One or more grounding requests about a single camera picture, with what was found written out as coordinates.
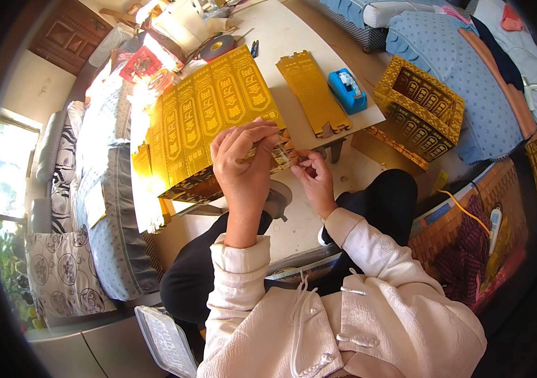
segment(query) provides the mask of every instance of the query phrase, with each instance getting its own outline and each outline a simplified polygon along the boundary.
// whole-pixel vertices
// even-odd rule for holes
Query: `floor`
[[[349,34],[303,0],[286,0],[282,3],[332,46],[353,73],[363,79],[363,85],[368,95],[371,95],[373,85],[378,83],[390,62],[388,54],[386,52],[365,54],[361,45]],[[350,138],[344,143],[340,161],[328,165],[333,171],[336,196],[345,191],[355,192],[364,189],[385,169],[350,147]],[[468,169],[469,167],[461,162],[453,151],[442,156],[430,164],[427,172],[415,177],[419,200],[431,194],[441,170],[448,174],[447,182],[451,182]],[[285,211],[288,221],[274,220],[267,231],[267,235],[272,237],[270,253],[271,262],[274,262],[318,247],[317,234],[322,226],[322,220],[306,199],[302,185],[289,170],[278,172],[272,179],[283,182],[293,192],[293,202]],[[222,209],[227,208],[223,198],[213,204]],[[168,268],[180,249],[208,230],[215,220],[216,216],[174,216],[164,231],[153,236],[161,267]]]

